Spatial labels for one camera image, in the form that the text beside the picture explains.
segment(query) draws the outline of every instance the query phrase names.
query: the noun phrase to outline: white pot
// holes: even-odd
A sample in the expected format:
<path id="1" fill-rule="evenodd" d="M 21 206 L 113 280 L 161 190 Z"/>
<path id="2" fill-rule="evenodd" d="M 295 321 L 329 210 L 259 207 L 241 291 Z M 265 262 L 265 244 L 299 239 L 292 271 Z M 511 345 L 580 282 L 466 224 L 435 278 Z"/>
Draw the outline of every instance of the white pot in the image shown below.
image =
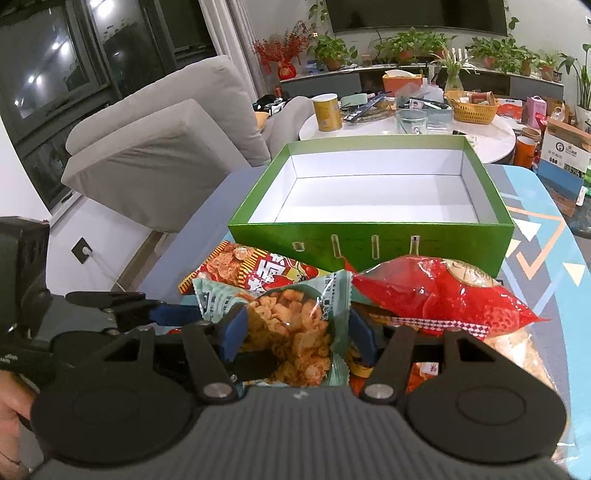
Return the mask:
<path id="1" fill-rule="evenodd" d="M 576 112 L 577 112 L 577 124 L 578 124 L 579 128 L 581 130 L 583 130 L 584 132 L 586 132 L 588 128 L 591 131 L 591 127 L 588 126 L 586 123 L 586 122 L 589 122 L 589 125 L 591 125 L 591 111 L 585 110 L 584 108 L 577 105 Z"/>

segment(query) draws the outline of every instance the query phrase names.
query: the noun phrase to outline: triangle pattern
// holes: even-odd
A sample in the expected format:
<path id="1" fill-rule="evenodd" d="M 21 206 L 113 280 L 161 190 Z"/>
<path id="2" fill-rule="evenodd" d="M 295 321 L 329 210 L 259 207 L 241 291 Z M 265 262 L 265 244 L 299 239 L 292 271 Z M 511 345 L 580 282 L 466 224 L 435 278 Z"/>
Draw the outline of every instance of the triangle pattern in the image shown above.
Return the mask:
<path id="1" fill-rule="evenodd" d="M 563 263 L 566 271 L 569 273 L 570 278 L 573 279 L 574 284 L 579 286 L 583 274 L 585 273 L 585 265 L 579 265 L 576 263 Z"/>
<path id="2" fill-rule="evenodd" d="M 523 236 L 527 238 L 528 242 L 531 242 L 535 234 L 538 233 L 540 227 L 542 226 L 541 223 L 529 222 L 527 220 L 518 220 L 517 218 L 513 218 L 513 221 L 523 233 Z"/>
<path id="3" fill-rule="evenodd" d="M 511 239 L 509 242 L 509 248 L 507 249 L 507 253 L 505 254 L 505 258 L 509 258 L 511 254 L 515 251 L 515 249 L 519 246 L 521 240 L 515 240 L 514 238 Z"/>

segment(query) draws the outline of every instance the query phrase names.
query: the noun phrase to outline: black electrical outlet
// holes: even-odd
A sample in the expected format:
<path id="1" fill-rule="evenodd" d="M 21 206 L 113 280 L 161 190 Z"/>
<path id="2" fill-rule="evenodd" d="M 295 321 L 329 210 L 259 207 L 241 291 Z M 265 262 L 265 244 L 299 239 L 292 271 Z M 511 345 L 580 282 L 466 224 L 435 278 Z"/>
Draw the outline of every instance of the black electrical outlet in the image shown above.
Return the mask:
<path id="1" fill-rule="evenodd" d="M 86 262 L 86 260 L 88 260 L 88 257 L 90 256 L 90 255 L 86 255 L 82 251 L 82 249 L 84 247 L 87 247 L 88 250 L 90 250 L 92 252 L 90 245 L 86 242 L 86 240 L 84 240 L 84 238 L 80 237 L 80 240 L 78 240 L 78 243 L 76 245 L 74 245 L 74 248 L 72 249 L 72 253 L 78 259 L 78 262 L 80 262 L 81 264 Z"/>

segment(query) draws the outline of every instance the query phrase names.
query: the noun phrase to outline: gray ribbed surface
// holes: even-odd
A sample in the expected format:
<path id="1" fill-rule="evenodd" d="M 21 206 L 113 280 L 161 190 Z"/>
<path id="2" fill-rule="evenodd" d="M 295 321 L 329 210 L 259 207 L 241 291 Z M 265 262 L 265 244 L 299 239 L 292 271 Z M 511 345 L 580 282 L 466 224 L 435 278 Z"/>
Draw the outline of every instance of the gray ribbed surface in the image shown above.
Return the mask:
<path id="1" fill-rule="evenodd" d="M 253 388 L 234 405 L 208 408 L 193 430 L 158 458 L 109 471 L 86 471 L 51 460 L 32 477 L 34 480 L 568 478 L 549 459 L 513 468 L 489 468 L 445 457 L 420 440 L 396 410 L 365 404 L 351 394 L 349 387 Z"/>

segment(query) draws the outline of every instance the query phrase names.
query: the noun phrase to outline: black tv screen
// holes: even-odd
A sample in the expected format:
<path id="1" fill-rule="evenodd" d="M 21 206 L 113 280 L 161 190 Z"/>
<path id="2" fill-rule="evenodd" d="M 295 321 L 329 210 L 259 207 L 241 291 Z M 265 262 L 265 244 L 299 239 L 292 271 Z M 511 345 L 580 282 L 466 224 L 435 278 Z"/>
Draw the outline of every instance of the black tv screen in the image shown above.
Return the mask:
<path id="1" fill-rule="evenodd" d="M 335 32 L 358 28 L 457 28 L 507 35 L 503 0 L 326 0 Z"/>

